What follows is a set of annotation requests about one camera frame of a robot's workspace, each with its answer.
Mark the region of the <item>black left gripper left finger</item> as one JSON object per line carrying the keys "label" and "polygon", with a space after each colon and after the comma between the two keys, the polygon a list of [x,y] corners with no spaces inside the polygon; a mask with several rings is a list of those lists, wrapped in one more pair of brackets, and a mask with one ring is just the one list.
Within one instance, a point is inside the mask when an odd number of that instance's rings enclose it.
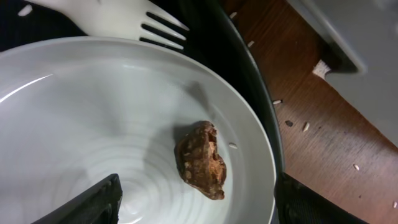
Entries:
{"label": "black left gripper left finger", "polygon": [[123,197],[117,174],[111,174],[32,224],[117,224]]}

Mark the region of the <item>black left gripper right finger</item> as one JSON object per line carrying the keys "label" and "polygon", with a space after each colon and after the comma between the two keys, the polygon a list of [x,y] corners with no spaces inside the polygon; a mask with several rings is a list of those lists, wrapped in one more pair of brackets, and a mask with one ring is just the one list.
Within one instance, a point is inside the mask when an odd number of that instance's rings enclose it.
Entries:
{"label": "black left gripper right finger", "polygon": [[286,173],[275,185],[276,223],[283,224],[366,224]]}

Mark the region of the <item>grey plastic plate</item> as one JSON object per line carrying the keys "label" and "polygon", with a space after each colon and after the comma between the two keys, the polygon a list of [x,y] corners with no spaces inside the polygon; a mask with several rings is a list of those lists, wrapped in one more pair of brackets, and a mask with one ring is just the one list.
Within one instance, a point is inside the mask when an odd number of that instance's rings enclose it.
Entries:
{"label": "grey plastic plate", "polygon": [[[225,198],[179,176],[174,147],[217,129]],[[275,163],[246,100],[204,65],[143,42],[46,40],[1,53],[1,222],[32,223],[110,174],[121,223],[269,223]]]}

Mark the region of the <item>brown food scrap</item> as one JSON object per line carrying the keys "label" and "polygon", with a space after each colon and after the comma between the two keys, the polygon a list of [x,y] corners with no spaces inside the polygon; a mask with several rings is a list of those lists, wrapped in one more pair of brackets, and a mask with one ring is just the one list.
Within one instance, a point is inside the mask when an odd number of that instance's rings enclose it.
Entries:
{"label": "brown food scrap", "polygon": [[217,130],[213,123],[200,121],[174,148],[181,179],[211,200],[224,199],[227,168],[218,154]]}

